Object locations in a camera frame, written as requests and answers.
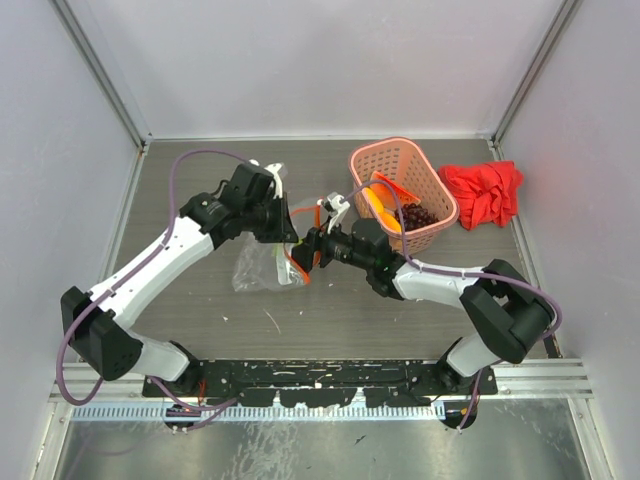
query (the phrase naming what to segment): purple grapes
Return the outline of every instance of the purple grapes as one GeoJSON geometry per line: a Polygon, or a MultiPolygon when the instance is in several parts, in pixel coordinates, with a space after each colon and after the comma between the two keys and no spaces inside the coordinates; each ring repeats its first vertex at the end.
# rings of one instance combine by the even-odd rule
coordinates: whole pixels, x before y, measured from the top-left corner
{"type": "MultiPolygon", "coordinates": [[[[396,220],[400,221],[398,211],[395,211],[396,220]]],[[[410,203],[402,207],[402,217],[404,218],[404,225],[407,232],[416,230],[418,228],[427,227],[433,223],[438,222],[438,218],[433,213],[429,213],[428,210],[422,208],[420,205],[410,203]]]]}

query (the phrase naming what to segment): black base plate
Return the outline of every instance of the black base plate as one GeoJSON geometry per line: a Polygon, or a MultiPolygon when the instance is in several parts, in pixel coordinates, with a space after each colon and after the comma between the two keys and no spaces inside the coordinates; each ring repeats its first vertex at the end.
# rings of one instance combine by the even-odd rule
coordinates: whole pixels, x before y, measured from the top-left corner
{"type": "MultiPolygon", "coordinates": [[[[430,405],[427,395],[452,393],[438,380],[436,364],[423,360],[216,360],[203,362],[202,368],[204,397],[210,405],[236,398],[239,405],[269,407],[279,392],[280,404],[285,407],[298,403],[309,408],[345,406],[362,388],[369,408],[411,407],[430,405]]],[[[455,394],[471,395],[471,380],[455,394]]],[[[165,385],[172,390],[170,382],[165,385]]],[[[491,368],[483,370],[479,390],[483,395],[498,393],[491,368]]],[[[186,396],[198,394],[196,387],[186,396]]],[[[142,395],[165,396],[148,382],[144,383],[142,395]]]]}

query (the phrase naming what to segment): aluminum frame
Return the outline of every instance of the aluminum frame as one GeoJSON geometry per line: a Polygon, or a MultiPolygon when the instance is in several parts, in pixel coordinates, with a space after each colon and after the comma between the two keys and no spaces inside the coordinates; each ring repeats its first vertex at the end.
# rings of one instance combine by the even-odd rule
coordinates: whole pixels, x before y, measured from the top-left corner
{"type": "Polygon", "coordinates": [[[125,190],[124,199],[120,205],[120,213],[118,215],[116,228],[113,232],[113,236],[111,237],[111,241],[109,242],[107,258],[100,270],[100,280],[110,277],[115,270],[118,252],[120,251],[120,245],[122,244],[122,238],[124,237],[124,230],[127,226],[131,206],[133,205],[133,197],[135,196],[136,189],[138,188],[138,180],[140,179],[140,174],[142,172],[142,165],[149,153],[149,146],[150,144],[147,143],[138,150],[135,163],[129,173],[127,189],[125,190]]]}
{"type": "Polygon", "coordinates": [[[542,43],[538,47],[538,50],[527,69],[527,73],[524,74],[524,77],[522,78],[520,85],[518,85],[507,110],[504,112],[500,123],[498,123],[496,133],[491,137],[491,140],[496,144],[500,145],[502,142],[511,122],[518,113],[518,110],[527,97],[527,94],[531,90],[533,83],[538,78],[538,75],[540,75],[540,72],[547,63],[547,60],[553,52],[554,47],[557,45],[562,33],[569,26],[569,22],[581,4],[582,0],[563,0],[562,5],[560,5],[549,29],[543,37],[542,43]]]}
{"type": "MultiPolygon", "coordinates": [[[[114,113],[122,122],[131,140],[133,140],[133,143],[139,148],[144,147],[153,139],[151,132],[146,125],[142,113],[137,108],[133,95],[126,86],[124,77],[120,75],[121,78],[119,79],[113,78],[113,74],[117,69],[117,64],[114,60],[109,64],[111,75],[107,73],[107,69],[104,67],[105,59],[101,57],[104,57],[110,52],[106,48],[103,48],[102,55],[99,56],[97,54],[94,44],[89,40],[85,29],[78,21],[74,9],[69,5],[67,0],[49,0],[49,3],[69,33],[71,40],[78,48],[80,56],[96,79],[100,89],[113,108],[114,113]]],[[[80,5],[80,9],[84,9],[82,13],[85,14],[85,23],[91,23],[90,20],[92,19],[89,18],[90,8],[80,5]]]]}
{"type": "MultiPolygon", "coordinates": [[[[525,360],[520,365],[499,364],[492,367],[498,394],[482,396],[485,401],[508,399],[574,398],[593,399],[593,391],[582,360],[571,358],[525,360]]],[[[84,397],[98,380],[98,374],[86,363],[66,363],[67,388],[73,396],[84,397]]],[[[158,402],[142,397],[144,376],[128,373],[119,380],[105,382],[95,397],[96,402],[158,402]]],[[[467,395],[443,395],[441,400],[468,400],[467,395]]],[[[54,384],[49,402],[65,402],[54,384]]]]}
{"type": "Polygon", "coordinates": [[[47,405],[48,413],[50,414],[49,423],[45,430],[38,458],[33,467],[33,480],[53,479],[62,455],[62,448],[71,423],[73,408],[68,403],[49,403],[47,405]]]}
{"type": "Polygon", "coordinates": [[[593,412],[594,402],[595,400],[590,399],[571,399],[569,410],[591,477],[598,480],[613,480],[615,475],[602,444],[593,412]]]}

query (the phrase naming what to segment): white wall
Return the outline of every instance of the white wall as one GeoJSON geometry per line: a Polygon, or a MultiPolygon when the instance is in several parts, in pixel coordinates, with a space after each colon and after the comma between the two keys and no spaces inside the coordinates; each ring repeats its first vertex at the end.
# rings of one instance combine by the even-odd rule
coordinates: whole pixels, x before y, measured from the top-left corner
{"type": "Polygon", "coordinates": [[[493,133],[561,2],[70,3],[153,135],[193,138],[493,133]]]}
{"type": "Polygon", "coordinates": [[[0,476],[35,460],[60,295],[97,280],[136,151],[49,2],[0,3],[0,476]]]}
{"type": "Polygon", "coordinates": [[[640,4],[585,1],[504,141],[566,352],[584,358],[621,478],[640,472],[640,4]]]}

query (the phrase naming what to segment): white cable holder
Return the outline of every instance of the white cable holder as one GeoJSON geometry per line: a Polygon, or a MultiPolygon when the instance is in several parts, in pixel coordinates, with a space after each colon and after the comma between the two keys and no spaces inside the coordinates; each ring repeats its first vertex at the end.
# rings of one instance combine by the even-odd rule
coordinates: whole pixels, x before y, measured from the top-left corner
{"type": "Polygon", "coordinates": [[[234,405],[221,413],[218,411],[200,412],[198,417],[181,417],[175,413],[167,415],[171,402],[159,402],[157,399],[140,404],[132,402],[107,402],[87,405],[75,410],[75,422],[200,422],[217,414],[216,422],[350,422],[362,420],[398,421],[398,420],[443,420],[446,417],[445,405],[442,401],[433,402],[430,406],[420,407],[376,407],[366,406],[366,398],[361,389],[351,404],[344,407],[332,405],[328,407],[308,408],[299,404],[295,407],[283,407],[277,399],[270,407],[244,407],[234,405]]]}
{"type": "Polygon", "coordinates": [[[276,193],[274,195],[274,198],[282,198],[284,196],[282,179],[287,175],[287,167],[284,166],[284,163],[271,163],[264,167],[264,169],[273,175],[273,178],[276,182],[276,193]]]}
{"type": "Polygon", "coordinates": [[[329,212],[329,226],[327,227],[327,233],[331,233],[331,231],[342,223],[345,215],[349,211],[351,204],[345,201],[344,197],[337,192],[330,193],[327,195],[326,203],[330,208],[327,208],[329,212]]]}

